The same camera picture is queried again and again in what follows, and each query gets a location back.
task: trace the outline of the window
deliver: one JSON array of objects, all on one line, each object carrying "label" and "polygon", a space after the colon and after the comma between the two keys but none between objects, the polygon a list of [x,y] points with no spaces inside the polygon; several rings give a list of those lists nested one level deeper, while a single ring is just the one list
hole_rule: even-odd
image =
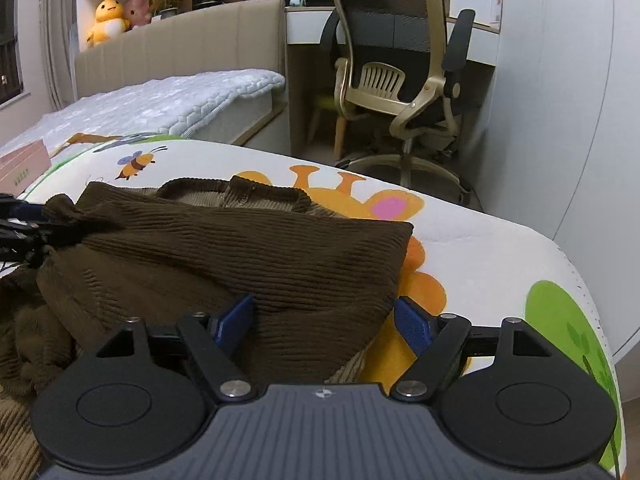
[{"label": "window", "polygon": [[15,0],[0,0],[0,105],[20,95]]}]

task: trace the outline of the metal screw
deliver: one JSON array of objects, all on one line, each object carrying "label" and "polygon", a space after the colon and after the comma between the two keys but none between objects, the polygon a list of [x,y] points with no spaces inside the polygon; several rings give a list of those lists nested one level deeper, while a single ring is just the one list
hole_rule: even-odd
[{"label": "metal screw", "polygon": [[227,381],[226,383],[222,383],[220,386],[220,393],[222,393],[225,397],[244,397],[251,391],[251,385],[242,380],[233,380]]},{"label": "metal screw", "polygon": [[427,392],[427,387],[420,381],[400,381],[396,392],[403,397],[420,397]]}]

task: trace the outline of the pink plush toy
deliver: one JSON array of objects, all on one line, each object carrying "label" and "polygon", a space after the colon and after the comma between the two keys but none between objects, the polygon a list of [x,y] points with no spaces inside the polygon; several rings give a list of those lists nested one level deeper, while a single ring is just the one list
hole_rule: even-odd
[{"label": "pink plush toy", "polygon": [[124,18],[131,22],[131,28],[151,23],[148,0],[129,0],[124,6]]}]

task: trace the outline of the desk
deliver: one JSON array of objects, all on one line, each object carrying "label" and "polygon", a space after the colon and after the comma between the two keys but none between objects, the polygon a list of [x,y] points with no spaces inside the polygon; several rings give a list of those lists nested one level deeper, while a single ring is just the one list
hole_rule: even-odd
[{"label": "desk", "polygon": [[[287,7],[287,44],[318,44],[324,24],[333,7]],[[447,20],[447,32],[451,35],[455,20]],[[338,29],[338,42],[344,43],[342,27]],[[471,33],[468,58],[495,66],[498,56],[499,31],[475,24]]]}]

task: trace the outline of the cartoon bedsheet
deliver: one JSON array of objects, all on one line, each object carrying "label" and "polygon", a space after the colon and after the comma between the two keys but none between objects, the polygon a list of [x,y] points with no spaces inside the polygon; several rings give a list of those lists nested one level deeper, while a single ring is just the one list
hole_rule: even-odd
[{"label": "cartoon bedsheet", "polygon": [[[92,180],[113,186],[159,187],[185,176],[229,179],[236,174],[274,186],[302,188],[315,202],[352,218],[411,222],[414,236],[399,293],[432,314],[451,311],[476,325],[500,325],[507,316],[522,317],[533,325],[614,399],[620,416],[601,464],[617,476],[624,472],[618,386],[596,307],[564,253],[529,228],[336,168],[167,136],[94,146],[54,166],[23,198],[44,202],[65,193],[76,200]],[[398,369],[408,367],[413,359],[388,322],[367,355],[361,378],[389,386]],[[471,367],[489,362],[476,358]]]}]

